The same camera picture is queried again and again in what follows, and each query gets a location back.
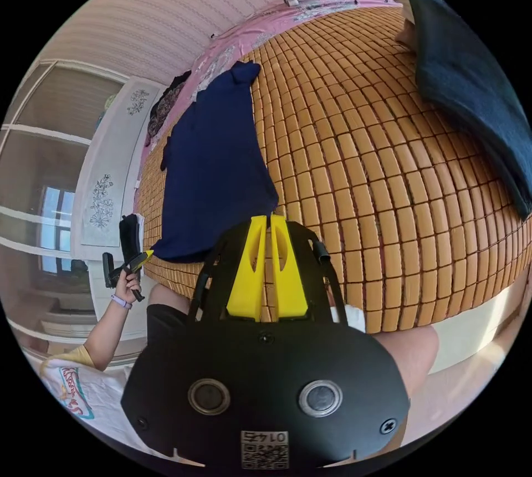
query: floral decal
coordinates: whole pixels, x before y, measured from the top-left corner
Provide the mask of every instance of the floral decal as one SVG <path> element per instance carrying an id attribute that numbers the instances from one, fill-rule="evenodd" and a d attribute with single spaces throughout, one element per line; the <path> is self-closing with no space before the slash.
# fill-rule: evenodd
<path id="1" fill-rule="evenodd" d="M 321 17 L 334 12 L 343 12 L 344 10 L 353 10 L 359 5 L 353 0 L 320 0 L 300 6 L 300 12 L 293 18 L 294 23 L 309 21 L 315 17 Z"/>
<path id="2" fill-rule="evenodd" d="M 99 229 L 105 228 L 111 221 L 113 203 L 110 198 L 106 198 L 107 189 L 111 186 L 111 176 L 105 174 L 93 189 L 93 205 L 90 208 L 94 210 L 94 214 L 90 217 L 90 223 Z"/>
<path id="3" fill-rule="evenodd" d="M 261 45 L 264 45 L 268 39 L 271 39 L 275 36 L 273 32 L 261 32 L 252 43 L 251 47 L 253 49 L 258 49 Z"/>
<path id="4" fill-rule="evenodd" d="M 131 95 L 131 102 L 133 104 L 127 108 L 127 112 L 130 115 L 135 115 L 136 113 L 139 113 L 140 111 L 142 111 L 142 108 L 144 107 L 144 103 L 146 102 L 146 99 L 149 96 L 150 94 L 146 90 L 137 89 Z"/>
<path id="5" fill-rule="evenodd" d="M 207 71 L 202 75 L 199 84 L 195 88 L 194 92 L 191 95 L 192 102 L 196 101 L 196 97 L 200 91 L 207 89 L 207 86 L 223 72 L 231 68 L 234 63 L 234 46 L 228 47 L 221 54 L 219 54 L 215 60 L 209 65 Z"/>

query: purple wristband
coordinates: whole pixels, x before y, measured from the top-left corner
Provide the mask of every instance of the purple wristband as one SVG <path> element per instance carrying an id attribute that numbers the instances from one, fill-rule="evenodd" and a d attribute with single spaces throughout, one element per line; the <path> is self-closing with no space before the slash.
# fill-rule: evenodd
<path id="1" fill-rule="evenodd" d="M 116 301 L 116 303 L 120 304 L 124 309 L 131 309 L 131 304 L 128 304 L 127 301 L 123 300 L 122 298 L 119 298 L 114 294 L 111 295 L 111 300 Z"/>

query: bamboo mat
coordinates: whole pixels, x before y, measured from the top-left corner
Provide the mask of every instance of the bamboo mat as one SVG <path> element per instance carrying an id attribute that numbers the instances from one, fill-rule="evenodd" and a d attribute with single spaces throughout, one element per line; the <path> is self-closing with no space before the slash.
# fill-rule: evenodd
<path id="1" fill-rule="evenodd" d="M 243 58 L 262 65 L 253 109 L 277 213 L 325 242 L 344 300 L 364 310 L 369 333 L 477 307 L 532 258 L 532 218 L 519 219 L 478 144 L 421 101 L 415 60 L 393 41 L 402 23 L 397 8 L 338 12 Z M 140 185 L 145 247 L 161 234 L 165 143 Z M 263 320 L 274 301 L 269 263 Z M 200 268 L 156 258 L 145 266 L 188 297 Z"/>

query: hand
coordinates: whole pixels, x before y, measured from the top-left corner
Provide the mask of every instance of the hand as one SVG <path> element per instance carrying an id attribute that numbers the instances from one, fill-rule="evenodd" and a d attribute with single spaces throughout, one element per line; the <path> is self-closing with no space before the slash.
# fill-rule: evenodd
<path id="1" fill-rule="evenodd" d="M 123 270 L 118 278 L 115 296 L 118 296 L 121 300 L 127 301 L 128 304 L 132 304 L 136 300 L 135 295 L 133 294 L 134 290 L 141 291 L 137 275 L 126 275 L 126 271 Z"/>

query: yellow bracket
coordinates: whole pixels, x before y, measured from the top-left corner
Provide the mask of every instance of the yellow bracket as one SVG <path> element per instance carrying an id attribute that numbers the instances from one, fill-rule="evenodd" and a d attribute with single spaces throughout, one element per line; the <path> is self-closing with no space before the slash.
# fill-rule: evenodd
<path id="1" fill-rule="evenodd" d="M 277 317 L 305 316 L 308 306 L 286 220 L 279 215 L 272 215 L 270 225 Z"/>
<path id="2" fill-rule="evenodd" d="M 231 316 L 260 320 L 266 254 L 266 216 L 252 217 L 233 289 L 227 302 Z"/>
<path id="3" fill-rule="evenodd" d="M 305 316 L 306 303 L 298 263 L 284 217 L 271 215 L 273 284 L 277 319 Z M 231 316 L 260 320 L 264 288 L 266 216 L 252 217 L 238 265 L 227 312 Z"/>

